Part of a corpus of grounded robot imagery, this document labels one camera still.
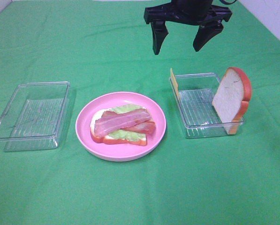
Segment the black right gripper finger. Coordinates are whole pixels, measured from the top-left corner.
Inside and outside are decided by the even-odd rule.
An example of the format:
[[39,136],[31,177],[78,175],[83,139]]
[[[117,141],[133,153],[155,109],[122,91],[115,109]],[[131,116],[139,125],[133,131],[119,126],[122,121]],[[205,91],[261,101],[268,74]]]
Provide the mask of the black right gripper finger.
[[205,25],[200,25],[193,41],[194,50],[196,52],[200,51],[208,41],[220,34],[223,29],[224,26],[222,23],[208,23]]
[[152,30],[152,49],[155,55],[158,55],[165,40],[168,35],[168,30],[164,21],[153,21],[151,22]]

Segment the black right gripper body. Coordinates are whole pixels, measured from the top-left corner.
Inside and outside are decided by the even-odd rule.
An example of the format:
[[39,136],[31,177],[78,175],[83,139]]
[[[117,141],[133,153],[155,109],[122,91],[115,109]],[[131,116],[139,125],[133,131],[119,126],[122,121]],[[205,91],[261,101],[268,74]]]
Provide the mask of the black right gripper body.
[[144,10],[146,24],[170,21],[198,26],[213,21],[228,22],[231,16],[228,7],[214,5],[211,0],[173,0]]

